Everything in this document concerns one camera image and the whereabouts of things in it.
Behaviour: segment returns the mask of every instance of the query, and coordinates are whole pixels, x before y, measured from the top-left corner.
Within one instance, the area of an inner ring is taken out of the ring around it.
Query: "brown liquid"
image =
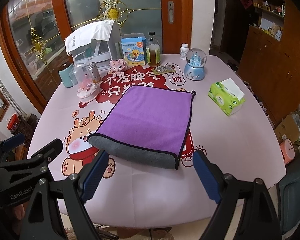
[[[160,65],[160,62],[156,63],[157,60],[156,60],[156,56],[155,56],[155,50],[150,51],[150,62],[151,63],[148,62],[148,65],[150,67],[157,67]]]

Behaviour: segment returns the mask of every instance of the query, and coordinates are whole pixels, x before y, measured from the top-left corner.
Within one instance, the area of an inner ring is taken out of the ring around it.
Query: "tissue pack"
[[[125,34],[121,38],[124,59],[128,66],[145,66],[146,38],[143,33]]]
[[[213,83],[209,97],[226,113],[227,116],[240,110],[245,101],[244,93],[231,78]]]

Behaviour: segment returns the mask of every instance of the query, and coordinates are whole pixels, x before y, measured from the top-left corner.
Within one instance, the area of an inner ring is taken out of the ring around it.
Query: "towel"
[[[131,86],[88,142],[128,161],[178,169],[195,91]]]

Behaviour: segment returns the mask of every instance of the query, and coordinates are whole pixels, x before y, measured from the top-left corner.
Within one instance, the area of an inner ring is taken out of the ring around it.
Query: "table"
[[[260,177],[268,188],[286,174],[281,150],[268,119],[248,88],[224,62],[216,56],[208,56],[206,76],[202,81],[184,77],[185,61],[179,55],[162,55],[162,64],[172,64],[178,71],[155,77],[148,66],[135,66],[121,79],[101,73],[102,91],[88,104],[80,103],[76,88],[65,88],[61,84],[40,118],[28,158],[53,139],[60,138],[64,149],[49,165],[54,179],[59,180],[65,178],[63,173],[78,172],[82,163],[92,160],[94,152],[86,150],[89,144],[82,144],[82,152],[77,155],[68,145],[75,140],[82,142],[88,133],[94,132],[130,85],[196,91],[190,132],[179,169],[150,167],[110,155],[104,178],[94,197],[85,204],[94,223],[158,228],[210,217],[216,204],[208,198],[192,166],[195,149],[202,149],[223,173],[229,172],[237,179],[248,181]],[[208,96],[213,82],[227,78],[233,79],[246,99],[242,108],[229,117]],[[75,154],[71,155],[75,160],[69,158],[68,152]],[[66,214],[62,200],[59,207]]]

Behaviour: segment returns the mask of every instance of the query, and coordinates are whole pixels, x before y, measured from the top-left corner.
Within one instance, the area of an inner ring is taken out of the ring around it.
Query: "blue castle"
[[[195,66],[201,67],[201,57],[198,56],[197,52],[194,55],[192,55],[190,59],[190,65],[194,67]]]

